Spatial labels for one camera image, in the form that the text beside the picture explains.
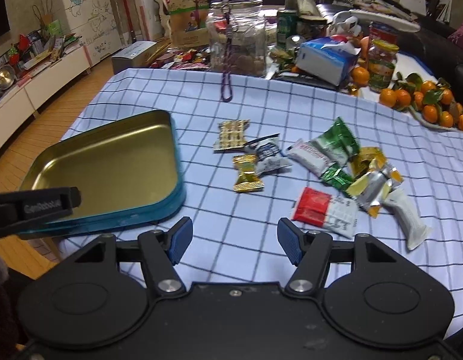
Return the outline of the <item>brown patterned snack packet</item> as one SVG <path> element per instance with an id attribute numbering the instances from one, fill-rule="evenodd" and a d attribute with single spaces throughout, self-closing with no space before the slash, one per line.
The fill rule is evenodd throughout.
<path id="1" fill-rule="evenodd" d="M 213 144 L 213 150 L 242 150 L 247 143 L 244 132 L 249 125 L 249 119 L 226 120 L 219 123 L 219 135 Z"/>

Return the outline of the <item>gold teal tin tray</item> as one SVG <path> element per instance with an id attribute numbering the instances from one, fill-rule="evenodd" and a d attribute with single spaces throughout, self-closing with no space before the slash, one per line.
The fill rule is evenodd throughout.
<path id="1" fill-rule="evenodd" d="M 23 190 L 76 187 L 71 216 L 19 233 L 23 240 L 111 232 L 159 223 L 186 198 L 175 123 L 163 110 L 93 128 L 35 158 Z"/>

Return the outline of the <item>blue checked tablecloth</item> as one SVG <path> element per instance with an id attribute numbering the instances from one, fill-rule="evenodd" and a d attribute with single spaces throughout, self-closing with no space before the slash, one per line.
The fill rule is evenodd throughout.
<path id="1" fill-rule="evenodd" d="M 173 119 L 193 238 L 179 283 L 287 283 L 294 260 L 277 224 L 344 240 L 374 236 L 452 294 L 450 332 L 463 328 L 463 133 L 431 131 L 374 102 L 235 76 L 230 100 L 213 72 L 129 69 L 78 116 L 83 136 L 145 111 Z"/>

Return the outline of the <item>plate of tangerines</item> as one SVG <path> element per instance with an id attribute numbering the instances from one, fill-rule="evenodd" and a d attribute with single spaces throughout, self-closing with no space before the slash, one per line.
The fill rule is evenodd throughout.
<path id="1" fill-rule="evenodd" d="M 394 111 L 409 112 L 425 127 L 463 132 L 463 105 L 455 99 L 449 83 L 424 80 L 413 72 L 400 72 L 394 80 L 378 88 L 379 103 Z"/>

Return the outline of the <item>single tangerine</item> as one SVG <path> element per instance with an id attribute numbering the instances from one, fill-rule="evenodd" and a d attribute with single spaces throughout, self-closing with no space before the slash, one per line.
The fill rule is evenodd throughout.
<path id="1" fill-rule="evenodd" d="M 360 87 L 368 86 L 371 78 L 370 73 L 364 67 L 357 66 L 350 72 L 350 77 L 356 85 Z"/>

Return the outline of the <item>paper bag with tree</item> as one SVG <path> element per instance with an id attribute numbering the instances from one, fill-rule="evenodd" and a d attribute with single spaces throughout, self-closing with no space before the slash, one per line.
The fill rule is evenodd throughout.
<path id="1" fill-rule="evenodd" d="M 209 43 L 208 0 L 163 0 L 163 3 L 170 16 L 173 47 L 194 48 Z"/>

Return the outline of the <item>green drink can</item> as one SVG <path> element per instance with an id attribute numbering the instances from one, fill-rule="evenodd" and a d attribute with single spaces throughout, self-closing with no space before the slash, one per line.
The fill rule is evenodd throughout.
<path id="1" fill-rule="evenodd" d="M 277 46 L 286 48 L 286 41 L 290 36 L 296 35 L 297 11 L 279 9 L 277 11 Z"/>

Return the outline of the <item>white tv cabinet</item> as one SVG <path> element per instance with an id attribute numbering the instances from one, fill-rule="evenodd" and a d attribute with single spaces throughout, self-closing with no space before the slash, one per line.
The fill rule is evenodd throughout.
<path id="1" fill-rule="evenodd" d="M 38 108 L 83 72 L 91 70 L 86 46 L 79 46 L 63 58 L 11 88 L 0 98 L 0 149 Z"/>

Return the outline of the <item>red white snack packet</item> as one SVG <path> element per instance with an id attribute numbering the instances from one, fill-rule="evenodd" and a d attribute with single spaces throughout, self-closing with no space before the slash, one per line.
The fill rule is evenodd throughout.
<path id="1" fill-rule="evenodd" d="M 358 206 L 355 200 L 305 187 L 292 211 L 292 220 L 353 238 Z"/>

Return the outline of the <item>gold candy packet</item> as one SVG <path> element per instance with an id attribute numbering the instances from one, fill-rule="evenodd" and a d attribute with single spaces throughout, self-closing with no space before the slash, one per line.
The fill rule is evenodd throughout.
<path id="1" fill-rule="evenodd" d="M 264 183 L 257 175 L 256 155 L 245 154 L 233 158 L 234 168 L 238 171 L 238 178 L 233 186 L 236 193 L 253 193 L 261 191 Z"/>

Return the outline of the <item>blue tissue box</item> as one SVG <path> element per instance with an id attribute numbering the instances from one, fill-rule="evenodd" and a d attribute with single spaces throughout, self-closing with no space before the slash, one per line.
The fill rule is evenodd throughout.
<path id="1" fill-rule="evenodd" d="M 356 65 L 361 50 L 349 41 L 323 37 L 306 41 L 298 49 L 295 65 L 335 87 L 339 86 Z"/>

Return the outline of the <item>white pink snack bar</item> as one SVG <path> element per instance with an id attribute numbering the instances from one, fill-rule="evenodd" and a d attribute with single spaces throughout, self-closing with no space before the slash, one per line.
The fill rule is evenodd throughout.
<path id="1" fill-rule="evenodd" d="M 321 177 L 334 164 L 326 155 L 307 141 L 299 139 L 287 148 L 288 158 L 303 165 L 317 177 Z"/>

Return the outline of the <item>silver yellow snack packet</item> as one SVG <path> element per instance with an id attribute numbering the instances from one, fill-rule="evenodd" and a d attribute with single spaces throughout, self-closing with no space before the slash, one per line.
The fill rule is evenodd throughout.
<path id="1" fill-rule="evenodd" d="M 376 218 L 388 194 L 402 182 L 403 178 L 396 167 L 388 161 L 374 158 L 365 173 L 351 183 L 345 192 L 363 211 Z"/>

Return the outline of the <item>grey cardboard box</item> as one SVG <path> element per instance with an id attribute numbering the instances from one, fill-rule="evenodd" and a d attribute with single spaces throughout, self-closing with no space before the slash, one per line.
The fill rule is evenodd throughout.
<path id="1" fill-rule="evenodd" d="M 155 41 L 132 43 L 111 57 L 113 73 L 117 74 L 128 68 L 144 67 L 156 49 L 157 43 Z"/>

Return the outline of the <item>black white snack packet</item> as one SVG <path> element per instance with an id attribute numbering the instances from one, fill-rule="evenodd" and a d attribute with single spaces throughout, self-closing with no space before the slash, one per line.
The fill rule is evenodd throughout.
<path id="1" fill-rule="evenodd" d="M 279 134 L 272 134 L 248 141 L 244 150 L 256 155 L 256 171 L 258 176 L 278 172 L 292 166 L 291 161 L 280 149 Z"/>

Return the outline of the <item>small green candy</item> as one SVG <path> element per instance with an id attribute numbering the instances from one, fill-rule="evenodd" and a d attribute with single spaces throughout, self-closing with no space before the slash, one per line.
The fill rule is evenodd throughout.
<path id="1" fill-rule="evenodd" d="M 325 185 L 332 186 L 340 192 L 346 191 L 354 182 L 354 178 L 337 163 L 332 163 L 327 167 L 319 178 Z"/>

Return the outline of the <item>green white snack packet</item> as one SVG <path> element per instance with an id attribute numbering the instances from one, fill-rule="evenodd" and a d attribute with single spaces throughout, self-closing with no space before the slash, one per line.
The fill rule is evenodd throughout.
<path id="1" fill-rule="evenodd" d="M 313 139 L 312 145 L 341 167 L 358 155 L 361 149 L 358 139 L 340 117 L 326 132 Z"/>

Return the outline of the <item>yellow brown snack packet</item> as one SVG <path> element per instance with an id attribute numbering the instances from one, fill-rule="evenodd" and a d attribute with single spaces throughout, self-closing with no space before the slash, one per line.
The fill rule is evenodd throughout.
<path id="1" fill-rule="evenodd" d="M 349 169 L 353 178 L 362 176 L 370 166 L 370 163 L 375 160 L 377 164 L 383 166 L 387 158 L 379 147 L 362 147 L 358 154 L 350 159 Z"/>

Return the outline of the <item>pile of loose candies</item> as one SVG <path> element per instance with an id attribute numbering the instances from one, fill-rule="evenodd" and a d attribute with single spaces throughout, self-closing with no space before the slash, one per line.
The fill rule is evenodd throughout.
<path id="1" fill-rule="evenodd" d="M 209 48 L 167 49 L 167 51 L 154 56 L 149 62 L 150 68 L 168 70 L 207 71 L 210 68 Z"/>

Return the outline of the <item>glass jar with cookies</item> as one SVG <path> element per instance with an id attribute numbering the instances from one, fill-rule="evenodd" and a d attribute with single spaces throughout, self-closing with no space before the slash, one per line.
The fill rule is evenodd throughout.
<path id="1" fill-rule="evenodd" d="M 210 70 L 262 77 L 267 54 L 262 0 L 208 1 Z"/>

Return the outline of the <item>white plain snack bar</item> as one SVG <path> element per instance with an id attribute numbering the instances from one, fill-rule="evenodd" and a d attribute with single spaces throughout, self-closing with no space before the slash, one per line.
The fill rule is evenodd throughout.
<path id="1" fill-rule="evenodd" d="M 391 191 L 383 205 L 396 217 L 409 251 L 417 249 L 431 234 L 432 228 L 422 221 L 415 205 L 401 188 Z"/>

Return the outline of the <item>jar with yellow lid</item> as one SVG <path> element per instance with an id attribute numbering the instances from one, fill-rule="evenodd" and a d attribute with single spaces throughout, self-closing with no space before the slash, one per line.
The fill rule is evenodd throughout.
<path id="1" fill-rule="evenodd" d="M 399 47 L 382 39 L 374 39 L 368 51 L 369 87 L 378 93 L 388 88 L 397 64 Z"/>

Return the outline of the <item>white cartoon wardrobe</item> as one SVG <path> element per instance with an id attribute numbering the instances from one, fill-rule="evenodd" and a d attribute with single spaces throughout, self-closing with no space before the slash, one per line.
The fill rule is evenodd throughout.
<path id="1" fill-rule="evenodd" d="M 122 46 L 110 0 L 64 0 L 65 21 L 86 47 L 91 65 L 114 54 Z"/>

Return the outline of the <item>metal bowl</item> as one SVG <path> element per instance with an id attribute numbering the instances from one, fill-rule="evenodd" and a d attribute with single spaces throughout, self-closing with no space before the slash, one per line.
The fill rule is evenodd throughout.
<path id="1" fill-rule="evenodd" d="M 6 91 L 11 88 L 17 77 L 15 70 L 9 64 L 0 67 L 0 91 Z"/>

